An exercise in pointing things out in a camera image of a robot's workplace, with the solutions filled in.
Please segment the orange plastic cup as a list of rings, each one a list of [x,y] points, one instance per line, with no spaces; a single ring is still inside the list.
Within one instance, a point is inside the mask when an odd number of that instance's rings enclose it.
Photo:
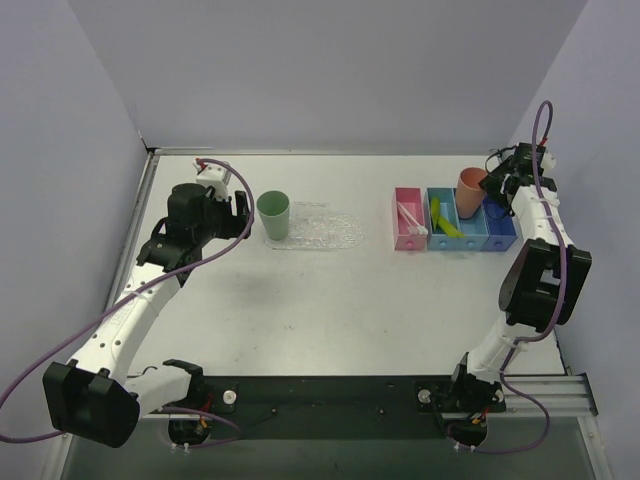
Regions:
[[[459,218],[471,218],[482,204],[486,192],[481,188],[480,182],[486,175],[486,171],[479,167],[468,167],[460,172],[455,192]]]

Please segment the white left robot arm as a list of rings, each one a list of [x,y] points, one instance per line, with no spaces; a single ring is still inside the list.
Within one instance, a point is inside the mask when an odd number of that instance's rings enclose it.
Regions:
[[[162,309],[207,263],[214,239],[236,246],[249,236],[254,199],[249,190],[220,200],[214,187],[179,184],[143,244],[125,289],[86,343],[66,363],[52,363],[43,387],[52,425],[112,448],[125,444],[139,419],[177,405],[208,405],[201,367],[170,359],[150,373],[129,377],[139,347]]]

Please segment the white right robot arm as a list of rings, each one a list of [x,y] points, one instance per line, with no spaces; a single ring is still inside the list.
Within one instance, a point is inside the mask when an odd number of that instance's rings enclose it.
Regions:
[[[500,288],[503,318],[452,376],[451,395],[465,408],[501,402],[501,375],[526,346],[569,320],[592,265],[591,254],[574,245],[560,218],[556,184],[545,175],[554,159],[545,146],[520,143],[504,151],[507,158],[480,186],[518,220],[523,244]]]

